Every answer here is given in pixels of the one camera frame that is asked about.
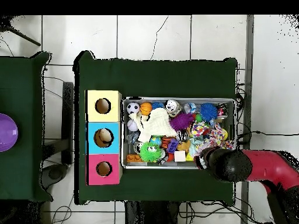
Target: metal tray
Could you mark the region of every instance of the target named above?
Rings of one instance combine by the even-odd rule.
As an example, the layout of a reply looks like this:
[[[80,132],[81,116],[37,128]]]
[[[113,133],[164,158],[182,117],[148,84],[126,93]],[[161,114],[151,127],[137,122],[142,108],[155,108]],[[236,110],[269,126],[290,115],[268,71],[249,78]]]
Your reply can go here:
[[[162,166],[152,162],[127,162],[127,155],[134,154],[133,145],[129,144],[126,136],[130,133],[127,128],[129,116],[127,113],[127,105],[131,102],[142,104],[143,102],[161,102],[165,103],[167,100],[176,100],[181,105],[186,103],[195,103],[196,105],[203,103],[226,103],[228,110],[228,117],[223,120],[221,127],[228,132],[228,140],[234,141],[234,149],[236,148],[237,138],[237,107],[236,101],[225,98],[169,98],[169,97],[126,97],[121,101],[121,165],[126,169],[198,169],[194,162],[165,162]]]

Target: orange ball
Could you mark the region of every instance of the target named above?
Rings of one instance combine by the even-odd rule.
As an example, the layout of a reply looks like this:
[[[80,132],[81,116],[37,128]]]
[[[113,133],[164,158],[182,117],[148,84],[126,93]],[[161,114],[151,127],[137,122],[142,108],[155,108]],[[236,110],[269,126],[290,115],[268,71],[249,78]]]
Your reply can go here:
[[[140,112],[142,115],[149,115],[151,110],[152,110],[152,104],[149,102],[145,102],[140,105]]]

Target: blue box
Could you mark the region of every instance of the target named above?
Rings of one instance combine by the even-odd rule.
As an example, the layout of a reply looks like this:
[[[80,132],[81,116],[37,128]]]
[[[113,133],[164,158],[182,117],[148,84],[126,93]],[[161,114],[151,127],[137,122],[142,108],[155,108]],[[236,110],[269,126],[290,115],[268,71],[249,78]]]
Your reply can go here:
[[[110,146],[100,148],[95,144],[93,137],[99,129],[109,129],[113,134]],[[120,123],[119,122],[89,122],[88,123],[88,152],[90,155],[119,154],[120,153]]]

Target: blue spiky ball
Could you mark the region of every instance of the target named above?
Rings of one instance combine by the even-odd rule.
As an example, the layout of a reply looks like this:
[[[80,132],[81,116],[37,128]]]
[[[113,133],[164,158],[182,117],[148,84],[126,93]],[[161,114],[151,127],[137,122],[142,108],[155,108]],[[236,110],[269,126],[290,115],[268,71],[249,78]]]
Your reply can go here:
[[[200,105],[200,115],[203,121],[209,122],[217,118],[217,108],[211,103],[203,103]]]
[[[152,109],[157,109],[157,108],[163,108],[164,107],[164,104],[161,103],[161,102],[153,102],[152,103]]]

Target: pink box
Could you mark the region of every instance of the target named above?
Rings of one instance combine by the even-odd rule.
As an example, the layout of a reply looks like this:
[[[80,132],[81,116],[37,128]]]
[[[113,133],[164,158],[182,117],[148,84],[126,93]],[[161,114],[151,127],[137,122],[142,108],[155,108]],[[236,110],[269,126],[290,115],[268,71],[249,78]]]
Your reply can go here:
[[[112,170],[105,177],[99,175],[97,172],[97,165],[100,162],[108,162],[111,165]],[[121,175],[123,174],[123,169],[120,164],[120,158],[118,154],[88,155],[88,163],[88,186],[119,184]]]

